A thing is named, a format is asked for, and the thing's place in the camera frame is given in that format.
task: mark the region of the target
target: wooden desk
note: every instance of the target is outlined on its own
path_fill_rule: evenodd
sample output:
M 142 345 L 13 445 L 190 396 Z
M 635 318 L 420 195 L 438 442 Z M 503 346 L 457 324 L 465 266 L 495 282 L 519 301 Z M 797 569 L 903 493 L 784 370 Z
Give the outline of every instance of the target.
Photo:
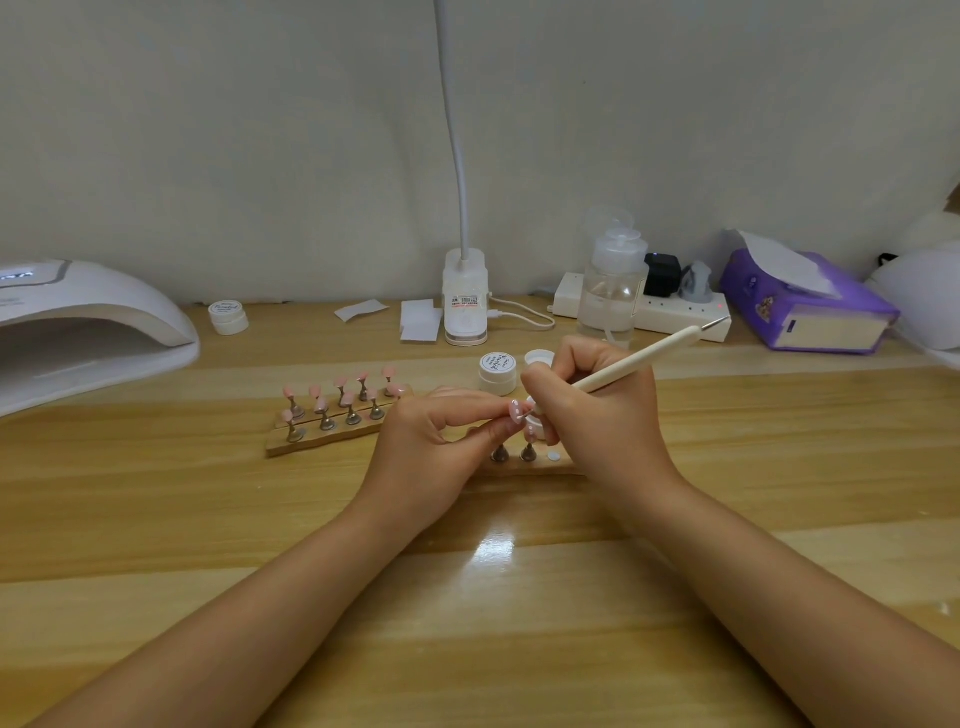
M 0 725 L 20 725 L 341 510 L 374 438 L 273 460 L 280 388 L 397 364 L 472 385 L 482 352 L 573 329 L 492 322 L 401 345 L 399 308 L 252 306 L 192 368 L 0 420 Z M 639 342 L 654 334 L 637 333 Z M 772 353 L 737 324 L 658 367 L 681 470 L 960 644 L 960 376 L 897 341 Z M 270 726 L 796 725 L 685 585 L 575 477 L 478 480 L 361 597 Z

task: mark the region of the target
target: fingernail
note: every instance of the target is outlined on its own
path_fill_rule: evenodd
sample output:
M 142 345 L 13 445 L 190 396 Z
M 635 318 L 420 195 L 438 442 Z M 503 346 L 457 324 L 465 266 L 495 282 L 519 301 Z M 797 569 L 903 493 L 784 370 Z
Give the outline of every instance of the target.
M 510 400 L 510 419 L 513 420 L 517 425 L 523 422 L 523 407 L 520 406 L 519 400 Z

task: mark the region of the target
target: purple tissue box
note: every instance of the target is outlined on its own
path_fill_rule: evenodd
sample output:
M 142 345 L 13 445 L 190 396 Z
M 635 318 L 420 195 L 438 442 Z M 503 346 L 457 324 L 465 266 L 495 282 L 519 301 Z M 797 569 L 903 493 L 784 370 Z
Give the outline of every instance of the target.
M 746 248 L 735 251 L 720 290 L 763 342 L 785 352 L 873 353 L 900 312 L 863 283 L 816 253 L 815 262 L 840 298 L 788 286 L 764 273 Z

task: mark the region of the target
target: black power adapter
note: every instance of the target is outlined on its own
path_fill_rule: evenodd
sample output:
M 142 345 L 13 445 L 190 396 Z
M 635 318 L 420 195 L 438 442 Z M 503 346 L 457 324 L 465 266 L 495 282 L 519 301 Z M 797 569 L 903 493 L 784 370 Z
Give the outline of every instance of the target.
M 680 290 L 680 280 L 684 272 L 675 255 L 648 253 L 643 260 L 650 266 L 647 285 L 643 289 L 644 296 L 668 299 Z

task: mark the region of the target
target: hand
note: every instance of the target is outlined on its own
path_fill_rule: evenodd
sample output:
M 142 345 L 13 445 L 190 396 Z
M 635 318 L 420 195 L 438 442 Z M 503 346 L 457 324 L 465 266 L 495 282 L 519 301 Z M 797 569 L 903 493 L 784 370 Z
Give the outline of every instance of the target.
M 584 475 L 615 496 L 680 477 L 660 434 L 649 367 L 592 394 L 568 384 L 629 355 L 597 339 L 567 336 L 552 370 L 534 364 L 522 375 L 523 386 L 545 413 L 547 443 L 563 441 Z
M 426 397 L 405 395 L 390 408 L 353 507 L 369 506 L 412 540 L 453 505 L 480 464 L 523 423 L 510 418 L 510 401 L 486 392 L 441 387 Z M 522 403 L 523 412 L 532 409 Z M 455 442 L 445 427 L 473 425 Z

